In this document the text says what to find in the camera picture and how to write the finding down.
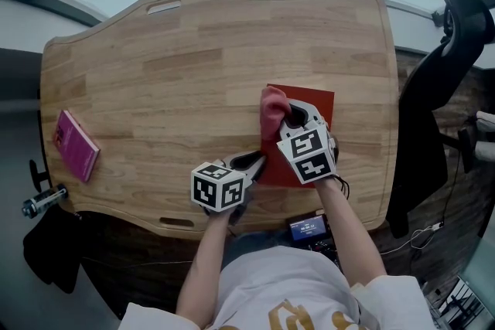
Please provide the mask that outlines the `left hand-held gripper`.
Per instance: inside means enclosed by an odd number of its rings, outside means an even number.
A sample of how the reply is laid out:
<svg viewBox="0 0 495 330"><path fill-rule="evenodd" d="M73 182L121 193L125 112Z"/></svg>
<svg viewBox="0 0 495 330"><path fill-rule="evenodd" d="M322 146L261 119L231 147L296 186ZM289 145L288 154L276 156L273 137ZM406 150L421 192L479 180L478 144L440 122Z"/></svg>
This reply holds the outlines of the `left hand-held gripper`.
<svg viewBox="0 0 495 330"><path fill-rule="evenodd" d="M208 215L227 213L235 226L248 204L248 190L265 169L261 151L243 151L218 163L204 162L191 171L191 201Z"/></svg>

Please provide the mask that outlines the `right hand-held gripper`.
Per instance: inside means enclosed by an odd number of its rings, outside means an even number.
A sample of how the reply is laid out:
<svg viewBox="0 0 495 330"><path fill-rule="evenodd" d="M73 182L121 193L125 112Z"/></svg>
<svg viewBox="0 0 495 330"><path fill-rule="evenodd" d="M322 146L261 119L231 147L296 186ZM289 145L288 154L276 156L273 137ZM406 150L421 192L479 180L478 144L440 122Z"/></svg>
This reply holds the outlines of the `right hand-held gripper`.
<svg viewBox="0 0 495 330"><path fill-rule="evenodd" d="M291 114L282 119L277 143L302 185L336 175L335 141L329 125L316 106L289 99Z"/></svg>

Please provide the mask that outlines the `person's right hand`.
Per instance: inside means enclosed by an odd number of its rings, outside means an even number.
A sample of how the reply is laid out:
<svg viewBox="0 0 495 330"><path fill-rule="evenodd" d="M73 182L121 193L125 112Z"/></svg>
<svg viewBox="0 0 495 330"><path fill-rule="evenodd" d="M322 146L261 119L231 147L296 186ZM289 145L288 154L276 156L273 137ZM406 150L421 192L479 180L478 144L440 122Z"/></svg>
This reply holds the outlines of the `person's right hand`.
<svg viewBox="0 0 495 330"><path fill-rule="evenodd" d="M329 133L329 146L332 149L334 164L337 165L340 154L339 141L337 137L331 133Z"/></svg>

